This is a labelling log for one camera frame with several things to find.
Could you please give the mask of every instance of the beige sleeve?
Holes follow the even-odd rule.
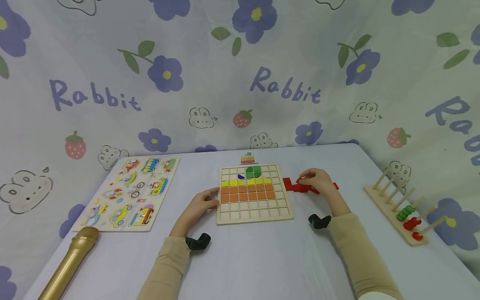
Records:
[[[137,300],[175,300],[189,257],[185,238],[166,237]]]
[[[333,217],[328,228],[347,265],[357,298],[379,292],[404,300],[356,214]]]

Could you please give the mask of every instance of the fabric backdrop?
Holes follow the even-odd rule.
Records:
[[[479,276],[479,23],[477,0],[0,0],[0,299],[120,156],[340,142]]]

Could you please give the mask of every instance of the cartoon bunny face print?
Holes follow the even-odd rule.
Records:
[[[96,13],[96,1],[99,0],[57,0],[64,8],[80,10],[89,16],[93,16]]]
[[[265,132],[262,132],[259,135],[254,135],[250,138],[250,149],[261,149],[261,148],[276,148],[278,147],[277,143],[272,142]]]
[[[391,171],[387,174],[389,178],[398,174],[398,178],[393,181],[395,186],[399,186],[404,180],[409,180],[412,172],[410,166],[402,165],[399,161],[394,160],[390,162],[389,167],[391,168]],[[405,193],[405,191],[405,187],[400,189],[401,193]]]
[[[342,6],[345,0],[325,0],[325,1],[316,0],[316,2],[319,4],[328,4],[328,6],[330,6],[330,9],[335,11],[339,9],[340,6]]]
[[[109,171],[117,163],[120,157],[128,156],[129,153],[127,150],[120,150],[117,148],[112,148],[109,145],[105,145],[100,150],[100,153],[97,156],[98,162],[103,166],[105,171]]]
[[[53,181],[49,177],[22,170],[15,173],[12,183],[0,187],[0,200],[10,203],[12,213],[23,214],[39,205],[52,187]]]
[[[210,116],[210,112],[206,108],[192,108],[188,123],[196,128],[212,128],[214,118]]]
[[[361,102],[355,107],[348,119],[354,123],[373,123],[377,119],[377,108],[378,105],[374,102]]]

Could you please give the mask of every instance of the gold microphone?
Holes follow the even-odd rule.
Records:
[[[44,288],[38,300],[58,300],[73,275],[98,239],[98,229],[84,227],[72,239],[67,254]]]

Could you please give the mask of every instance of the child's hand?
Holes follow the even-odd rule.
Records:
[[[332,191],[336,191],[332,179],[325,170],[311,168],[303,171],[300,177],[303,177],[303,179],[299,180],[300,184],[313,186],[323,196],[327,196],[327,194]]]
[[[198,218],[209,208],[216,207],[219,201],[212,197],[220,188],[212,188],[195,195],[190,204],[185,208],[170,236],[186,237],[190,228],[197,222]]]

